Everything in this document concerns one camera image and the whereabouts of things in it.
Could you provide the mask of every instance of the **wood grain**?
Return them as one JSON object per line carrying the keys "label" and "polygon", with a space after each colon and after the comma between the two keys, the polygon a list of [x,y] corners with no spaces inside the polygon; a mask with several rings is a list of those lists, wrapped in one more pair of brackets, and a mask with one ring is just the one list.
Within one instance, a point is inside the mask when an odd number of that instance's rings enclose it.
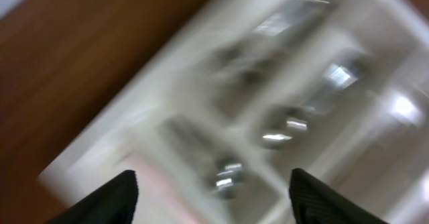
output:
{"label": "wood grain", "polygon": [[64,209],[37,175],[205,1],[25,0],[5,16],[1,223]]}

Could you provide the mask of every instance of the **black object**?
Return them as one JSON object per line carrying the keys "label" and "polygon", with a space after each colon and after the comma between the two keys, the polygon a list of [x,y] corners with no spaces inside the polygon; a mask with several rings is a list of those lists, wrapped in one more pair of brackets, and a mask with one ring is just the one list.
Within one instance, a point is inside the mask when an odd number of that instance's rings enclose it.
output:
{"label": "black object", "polygon": [[139,189],[135,172],[126,170],[48,224],[131,224]]}
{"label": "black object", "polygon": [[300,168],[292,170],[289,195],[297,224],[386,224]]}

